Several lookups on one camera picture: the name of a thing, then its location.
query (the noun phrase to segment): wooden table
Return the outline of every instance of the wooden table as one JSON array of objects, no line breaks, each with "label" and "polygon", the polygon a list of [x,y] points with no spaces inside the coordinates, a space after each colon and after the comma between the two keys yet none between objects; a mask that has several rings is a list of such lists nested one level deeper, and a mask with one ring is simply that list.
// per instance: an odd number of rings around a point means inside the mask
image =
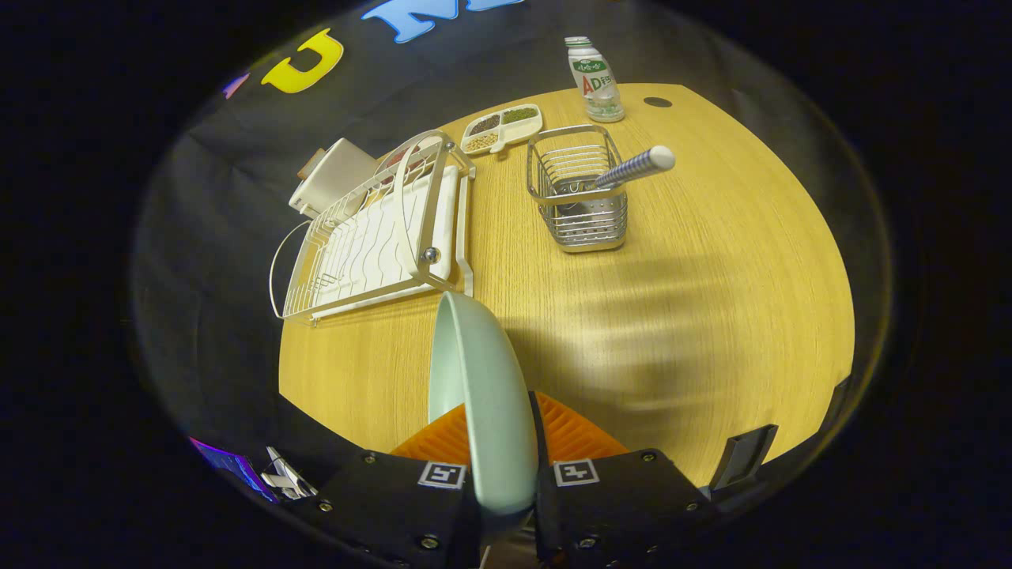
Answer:
[{"label": "wooden table", "polygon": [[[840,253],[815,202],[747,129],[679,85],[622,84],[606,125],[623,158],[653,145],[671,172],[626,185],[617,250],[568,254],[524,188],[526,145],[473,157],[475,298],[506,329],[529,389],[630,449],[667,453],[709,482],[729,436],[776,423],[767,460],[815,433],[850,373],[854,315]],[[651,106],[662,97],[670,107]],[[532,102],[544,128],[590,123],[576,89]],[[282,396],[365,448],[389,452],[426,424],[439,295],[285,323]]]}]

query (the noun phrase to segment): blue letter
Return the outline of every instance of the blue letter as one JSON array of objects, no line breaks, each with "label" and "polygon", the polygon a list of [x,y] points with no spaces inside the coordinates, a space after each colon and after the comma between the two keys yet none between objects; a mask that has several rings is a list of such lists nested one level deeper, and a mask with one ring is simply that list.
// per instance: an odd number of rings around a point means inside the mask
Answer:
[{"label": "blue letter", "polygon": [[489,8],[498,8],[499,6],[517,4],[519,2],[523,2],[523,0],[468,0],[468,10],[472,12],[481,12],[482,10],[488,10]]},{"label": "blue letter", "polygon": [[[436,26],[431,20],[421,21],[414,14],[453,19],[456,17],[456,2],[457,0],[390,0],[365,12],[362,19],[377,17],[384,20],[397,30],[394,42],[404,44]],[[480,2],[484,5],[490,0]]]}]

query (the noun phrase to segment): dish rack tray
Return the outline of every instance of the dish rack tray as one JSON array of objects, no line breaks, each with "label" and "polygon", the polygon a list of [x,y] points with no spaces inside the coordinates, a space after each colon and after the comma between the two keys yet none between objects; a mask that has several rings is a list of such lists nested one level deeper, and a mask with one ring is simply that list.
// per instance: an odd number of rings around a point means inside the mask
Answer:
[{"label": "dish rack tray", "polygon": [[274,263],[302,226],[278,245],[268,278],[274,314],[315,326],[332,314],[425,291],[451,291],[451,251],[463,293],[473,296],[466,237],[468,185],[476,171],[441,131],[421,133],[399,146],[372,177],[303,224],[309,229],[280,312],[273,294]]}]

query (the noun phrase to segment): orange gripper pad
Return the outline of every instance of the orange gripper pad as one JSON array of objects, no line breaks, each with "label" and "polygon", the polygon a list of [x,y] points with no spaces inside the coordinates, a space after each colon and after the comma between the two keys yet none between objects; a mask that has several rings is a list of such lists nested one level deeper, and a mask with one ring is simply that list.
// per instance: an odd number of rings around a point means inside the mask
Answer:
[{"label": "orange gripper pad", "polygon": [[583,415],[547,395],[535,392],[549,446],[549,462],[603,459],[628,453],[628,449]]},{"label": "orange gripper pad", "polygon": [[463,404],[457,405],[426,425],[394,449],[391,455],[453,465],[471,464],[468,418],[463,412]]},{"label": "orange gripper pad", "polygon": [[[603,459],[629,452],[611,435],[573,409],[543,393],[535,392],[535,396],[541,410],[550,463]],[[470,464],[471,446],[463,405],[457,405],[429,423],[394,449],[391,455],[419,461]]]}]

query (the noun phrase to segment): divided spice tray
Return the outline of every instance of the divided spice tray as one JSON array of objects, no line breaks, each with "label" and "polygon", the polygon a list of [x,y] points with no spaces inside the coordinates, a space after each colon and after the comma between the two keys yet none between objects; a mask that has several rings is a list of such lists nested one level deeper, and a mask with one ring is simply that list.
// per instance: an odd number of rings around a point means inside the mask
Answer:
[{"label": "divided spice tray", "polygon": [[[524,108],[532,108],[537,114],[530,116],[528,118],[521,118],[514,123],[504,124],[503,120],[506,117],[506,112],[510,110],[520,110]],[[499,117],[499,124],[495,127],[482,131],[480,133],[471,134],[472,129],[476,125],[485,120],[487,118],[492,118],[494,116]],[[465,154],[481,154],[483,152],[496,153],[506,147],[508,144],[523,142],[530,137],[537,134],[538,131],[544,126],[544,120],[541,117],[541,109],[537,107],[536,104],[518,104],[516,106],[511,106],[509,108],[504,108],[497,110],[495,112],[490,112],[484,116],[479,116],[472,120],[468,128],[463,130],[463,137],[460,139],[460,150]],[[487,135],[494,135],[496,141],[488,145],[475,148],[474,150],[469,150],[468,145],[474,140],[481,139]]]}]

